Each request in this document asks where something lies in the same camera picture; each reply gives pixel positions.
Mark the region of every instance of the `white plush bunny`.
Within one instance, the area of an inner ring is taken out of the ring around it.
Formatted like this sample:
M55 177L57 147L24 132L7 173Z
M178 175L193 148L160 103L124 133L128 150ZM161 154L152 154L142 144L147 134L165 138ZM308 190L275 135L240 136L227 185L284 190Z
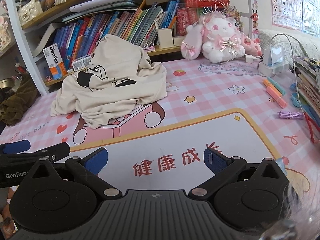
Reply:
M235 20L231 17L225 18L220 12L205 14L187 31L181 45L184 58L197 58L201 49L203 55L212 63L233 60L245 54Z

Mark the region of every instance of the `metal screw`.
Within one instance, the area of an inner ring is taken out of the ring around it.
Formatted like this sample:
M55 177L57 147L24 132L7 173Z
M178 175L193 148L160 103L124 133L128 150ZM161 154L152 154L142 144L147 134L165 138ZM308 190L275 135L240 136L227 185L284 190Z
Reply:
M195 196L204 196L208 192L204 188L197 187L197 188L194 188L193 190L191 190L191 193Z
M116 188L107 188L104 192L104 195L106 196L116 196L120 193L119 190L117 190Z

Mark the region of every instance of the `pink cartoon table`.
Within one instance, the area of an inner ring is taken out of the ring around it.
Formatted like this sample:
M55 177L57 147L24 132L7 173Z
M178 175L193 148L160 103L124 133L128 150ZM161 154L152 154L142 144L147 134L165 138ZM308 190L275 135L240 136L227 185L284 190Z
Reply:
M249 162L272 157L290 181L299 181L301 192L308 192L320 168L319 146L310 142L304 120L278 118L281 108L266 93L258 63L211 64L204 58L163 63L166 98L137 105L95 130L79 113L50 117L56 96L51 93L39 98L19 124L6 127L0 143L28 139L30 151L36 151L67 142L80 157L105 147L108 163L99 177L124 192L190 190L213 175L203 162L208 146Z

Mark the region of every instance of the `pink checkered tablecloth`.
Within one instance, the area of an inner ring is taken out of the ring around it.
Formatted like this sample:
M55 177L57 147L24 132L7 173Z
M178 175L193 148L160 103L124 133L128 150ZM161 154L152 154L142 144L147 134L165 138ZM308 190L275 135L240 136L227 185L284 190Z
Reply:
M204 58L163 63L167 69L168 96L158 101L165 112L165 117L158 126L235 107L244 109L261 127L279 154L289 159L288 168L313 180L320 168L319 145L310 142L304 120L279 119L277 112L281 108L266 92L262 84L263 77L258 75L258 63L246 64L241 60L234 60L211 64ZM31 143L30 151L64 141L70 146L82 143L83 140L77 136L84 127L79 121L79 113L50 117L50 104L55 96L56 92L39 98L20 123L4 129L0 143L28 139ZM290 102L290 92L284 98L289 104L288 110L298 111ZM144 106L141 111L148 111L149 107L153 107L153 111L157 108L154 105ZM113 120L110 124L121 126L121 122L127 118L130 115ZM127 128L130 132L135 132L140 127L136 126L134 129Z

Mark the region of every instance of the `wall poster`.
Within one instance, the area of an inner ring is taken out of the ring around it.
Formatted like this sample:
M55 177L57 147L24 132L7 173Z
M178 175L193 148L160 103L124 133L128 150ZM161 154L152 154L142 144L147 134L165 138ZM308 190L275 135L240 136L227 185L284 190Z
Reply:
M318 37L320 31L320 0L303 0L302 31Z
M302 0L271 0L272 24L302 31Z

